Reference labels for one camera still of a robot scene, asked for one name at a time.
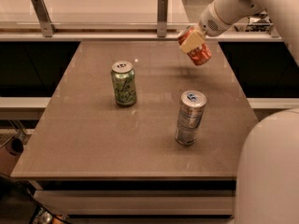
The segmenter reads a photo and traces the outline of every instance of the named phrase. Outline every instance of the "green soda can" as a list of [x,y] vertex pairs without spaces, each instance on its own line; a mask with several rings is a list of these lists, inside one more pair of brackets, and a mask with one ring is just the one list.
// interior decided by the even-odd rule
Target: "green soda can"
[[136,102],[133,65],[126,61],[116,62],[112,65],[111,76],[116,103],[121,106],[133,105]]

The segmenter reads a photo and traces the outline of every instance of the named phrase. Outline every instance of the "can label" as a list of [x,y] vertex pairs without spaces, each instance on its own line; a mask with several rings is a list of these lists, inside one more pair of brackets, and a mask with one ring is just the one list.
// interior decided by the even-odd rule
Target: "can label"
[[135,70],[131,63],[120,61],[112,65],[112,83],[116,103],[122,106],[136,102]]
[[[185,31],[178,35],[178,42],[180,45],[187,39],[187,37],[192,33],[193,30],[194,28],[189,26]],[[202,44],[201,48],[198,47],[196,49],[193,49],[189,51],[187,55],[195,65],[202,65],[211,58],[212,53],[209,50],[208,46],[204,43]]]
[[134,77],[115,82],[114,92],[118,103],[126,105],[134,102],[136,97]]
[[204,114],[206,97],[199,91],[185,91],[181,95],[176,140],[189,146],[194,143],[197,130]]

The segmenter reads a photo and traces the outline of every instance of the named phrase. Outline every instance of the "table surface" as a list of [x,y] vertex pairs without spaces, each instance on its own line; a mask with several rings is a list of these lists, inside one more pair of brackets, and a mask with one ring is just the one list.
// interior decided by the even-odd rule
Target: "table surface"
[[[44,0],[54,23],[157,22],[157,0]],[[31,0],[0,0],[0,22],[38,22]],[[181,0],[168,0],[168,22],[188,22]]]
[[[12,176],[24,179],[235,178],[257,123],[217,42],[193,65],[176,41],[82,42]],[[137,103],[115,103],[111,66],[135,68]],[[190,147],[175,140],[180,95],[198,90],[206,110]]]

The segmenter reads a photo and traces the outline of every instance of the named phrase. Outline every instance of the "floor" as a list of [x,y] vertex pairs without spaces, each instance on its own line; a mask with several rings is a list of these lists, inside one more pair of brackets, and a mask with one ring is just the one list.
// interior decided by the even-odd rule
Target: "floor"
[[[182,0],[190,22],[197,22],[201,11],[213,0]],[[10,136],[11,131],[0,129],[0,145]],[[19,183],[10,180],[6,176],[0,176],[0,223],[2,224],[29,224],[36,210],[36,204],[28,195],[26,188]],[[224,224],[225,218],[76,218],[68,219],[74,224],[85,223],[200,223],[200,224]]]

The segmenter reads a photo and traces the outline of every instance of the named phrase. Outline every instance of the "gray table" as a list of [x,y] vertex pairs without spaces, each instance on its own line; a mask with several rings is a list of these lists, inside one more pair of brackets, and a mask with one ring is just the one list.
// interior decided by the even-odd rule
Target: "gray table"
[[[44,181],[235,180],[241,148],[257,119],[218,43],[207,44],[213,56],[196,67],[176,41],[82,42],[12,176],[31,180],[40,189],[36,198],[47,200],[53,212],[71,214],[94,214],[94,207],[88,212],[73,206],[63,210],[57,193],[55,199],[42,190]],[[133,63],[136,72],[137,103],[126,108],[116,105],[110,76],[119,60]],[[191,147],[174,138],[179,98],[186,90],[201,91],[207,98]],[[96,195],[103,198],[103,192]],[[91,203],[85,199],[90,192],[66,196]],[[228,214],[233,194],[226,197],[230,207],[223,207],[225,212],[215,207],[215,200],[204,198],[198,202],[214,204],[209,211],[186,213]]]

